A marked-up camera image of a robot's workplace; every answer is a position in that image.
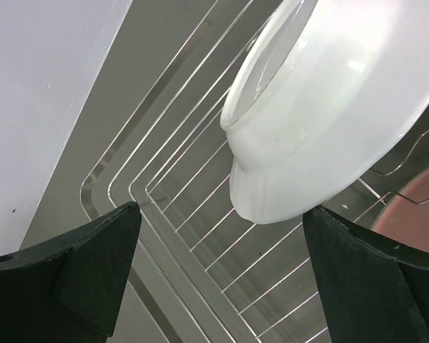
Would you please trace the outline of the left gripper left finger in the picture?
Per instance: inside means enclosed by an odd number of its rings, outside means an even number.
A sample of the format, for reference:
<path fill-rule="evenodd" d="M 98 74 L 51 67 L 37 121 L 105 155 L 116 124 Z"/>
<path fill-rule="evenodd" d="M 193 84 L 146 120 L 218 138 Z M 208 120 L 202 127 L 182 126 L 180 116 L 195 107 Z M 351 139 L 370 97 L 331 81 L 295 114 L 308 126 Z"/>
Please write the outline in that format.
<path fill-rule="evenodd" d="M 117 324 L 142 215 L 136 202 L 0 256 L 0 342 L 105 342 Z"/>

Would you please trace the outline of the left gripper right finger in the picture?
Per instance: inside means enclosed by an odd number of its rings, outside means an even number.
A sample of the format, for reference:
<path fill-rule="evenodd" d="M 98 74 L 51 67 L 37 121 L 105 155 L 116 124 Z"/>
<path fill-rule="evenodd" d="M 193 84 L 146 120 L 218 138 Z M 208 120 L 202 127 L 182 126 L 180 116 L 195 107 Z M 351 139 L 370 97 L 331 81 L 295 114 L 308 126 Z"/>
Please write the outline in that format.
<path fill-rule="evenodd" d="M 429 253 L 322 206 L 302 224 L 333 342 L 429 342 Z"/>

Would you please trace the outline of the pink cream floral plate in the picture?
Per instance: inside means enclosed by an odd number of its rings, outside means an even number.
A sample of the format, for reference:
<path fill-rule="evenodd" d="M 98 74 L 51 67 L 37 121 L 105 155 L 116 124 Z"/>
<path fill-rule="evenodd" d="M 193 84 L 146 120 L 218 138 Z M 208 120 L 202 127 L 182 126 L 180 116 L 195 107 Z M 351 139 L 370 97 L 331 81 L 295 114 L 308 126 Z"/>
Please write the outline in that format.
<path fill-rule="evenodd" d="M 401 194 L 422 201 L 429 197 L 429 168 L 414 178 Z M 429 202 L 417 205 L 396 196 L 373 225 L 373 231 L 429 253 Z"/>

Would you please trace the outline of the metal wire dish rack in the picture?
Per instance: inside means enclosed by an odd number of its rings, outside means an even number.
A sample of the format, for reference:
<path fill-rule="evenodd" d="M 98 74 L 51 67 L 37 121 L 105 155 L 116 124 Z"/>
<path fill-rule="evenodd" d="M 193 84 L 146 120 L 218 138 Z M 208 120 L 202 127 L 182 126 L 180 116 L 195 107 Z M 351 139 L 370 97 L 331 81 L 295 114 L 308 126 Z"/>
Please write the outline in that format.
<path fill-rule="evenodd" d="M 282 1 L 135 1 L 119 38 L 159 71 L 80 189 L 89 218 L 128 201 L 139 246 L 206 342 L 332 342 L 303 214 L 270 224 L 230 200 L 233 154 L 220 126 L 248 52 Z M 350 186 L 319 205 L 373 231 L 429 168 L 429 105 Z"/>

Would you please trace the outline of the white blue-rimmed plate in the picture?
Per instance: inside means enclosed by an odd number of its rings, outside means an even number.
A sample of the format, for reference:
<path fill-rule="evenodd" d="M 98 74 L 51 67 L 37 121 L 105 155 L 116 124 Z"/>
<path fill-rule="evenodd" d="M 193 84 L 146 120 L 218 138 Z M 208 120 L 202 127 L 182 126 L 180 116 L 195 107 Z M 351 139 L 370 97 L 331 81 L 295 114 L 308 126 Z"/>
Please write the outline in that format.
<path fill-rule="evenodd" d="M 282 1 L 220 116 L 230 200 L 297 217 L 380 161 L 429 105 L 429 1 Z"/>

